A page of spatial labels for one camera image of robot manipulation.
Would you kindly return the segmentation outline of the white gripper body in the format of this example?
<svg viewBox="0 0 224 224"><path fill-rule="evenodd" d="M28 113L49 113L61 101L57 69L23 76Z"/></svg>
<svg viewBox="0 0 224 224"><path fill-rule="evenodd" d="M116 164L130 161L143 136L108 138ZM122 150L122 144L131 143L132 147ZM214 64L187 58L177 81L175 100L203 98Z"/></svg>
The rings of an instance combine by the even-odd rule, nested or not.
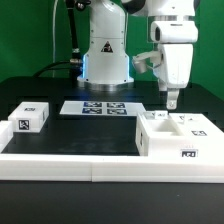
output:
<svg viewBox="0 0 224 224"><path fill-rule="evenodd" d="M167 90L185 88L190 78L193 44L198 39L195 22L156 17L150 26L150 38L161 53L161 65L153 70L158 84L165 84Z"/></svg>

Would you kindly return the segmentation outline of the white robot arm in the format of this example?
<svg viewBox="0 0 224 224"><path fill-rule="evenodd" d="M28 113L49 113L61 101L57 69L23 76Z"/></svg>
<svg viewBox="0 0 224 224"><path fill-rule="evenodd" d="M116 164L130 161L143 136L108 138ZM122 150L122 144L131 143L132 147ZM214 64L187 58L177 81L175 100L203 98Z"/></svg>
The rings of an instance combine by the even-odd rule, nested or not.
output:
<svg viewBox="0 0 224 224"><path fill-rule="evenodd" d="M93 0L90 43L78 84L114 91L131 85L130 69L151 70L166 107L177 107L189 82L198 29L193 17L200 0Z"/></svg>

